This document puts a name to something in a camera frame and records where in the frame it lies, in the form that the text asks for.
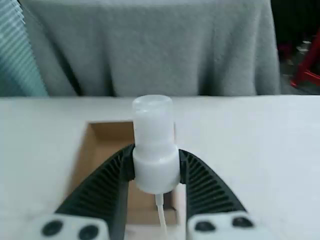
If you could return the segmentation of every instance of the white plastic cap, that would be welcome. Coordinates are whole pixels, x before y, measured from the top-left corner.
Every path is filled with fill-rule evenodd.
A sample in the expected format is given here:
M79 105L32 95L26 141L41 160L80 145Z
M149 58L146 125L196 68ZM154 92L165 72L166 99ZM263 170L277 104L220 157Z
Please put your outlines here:
M135 181L150 194L170 192L180 180L175 144L173 102L163 95L146 95L132 103Z

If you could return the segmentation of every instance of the white table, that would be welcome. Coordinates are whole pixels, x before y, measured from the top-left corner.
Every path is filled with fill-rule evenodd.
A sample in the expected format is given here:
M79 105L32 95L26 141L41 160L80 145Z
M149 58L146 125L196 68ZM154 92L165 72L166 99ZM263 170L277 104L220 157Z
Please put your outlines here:
M132 99L0 100L0 239L59 205L87 121L131 118ZM177 142L280 240L318 240L320 98L175 98Z

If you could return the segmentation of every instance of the red object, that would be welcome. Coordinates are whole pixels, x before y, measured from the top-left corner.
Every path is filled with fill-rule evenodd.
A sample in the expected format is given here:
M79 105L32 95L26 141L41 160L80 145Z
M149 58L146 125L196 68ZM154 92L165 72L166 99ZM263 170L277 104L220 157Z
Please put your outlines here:
M313 40L309 52L306 54L302 63L299 64L298 72L294 79L291 80L291 86L296 87L299 83L304 81L312 82L320 85L320 75L310 71L310 67L320 57L320 29Z

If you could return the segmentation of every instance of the gray fabric backdrop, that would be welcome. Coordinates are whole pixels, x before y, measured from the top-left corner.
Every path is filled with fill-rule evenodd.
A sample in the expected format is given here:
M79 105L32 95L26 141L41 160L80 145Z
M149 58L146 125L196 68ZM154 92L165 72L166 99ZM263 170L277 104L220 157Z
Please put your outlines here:
M269 0L23 0L52 96L279 94Z

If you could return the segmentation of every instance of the cardboard box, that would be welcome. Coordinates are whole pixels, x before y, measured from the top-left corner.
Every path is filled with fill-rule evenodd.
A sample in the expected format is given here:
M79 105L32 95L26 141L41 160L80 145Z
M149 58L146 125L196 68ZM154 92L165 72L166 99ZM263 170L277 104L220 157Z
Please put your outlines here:
M132 122L88 123L67 194L110 156L133 142ZM174 196L174 191L164 196L168 225L178 223ZM160 224L155 196L140 191L135 181L131 181L128 188L127 224Z

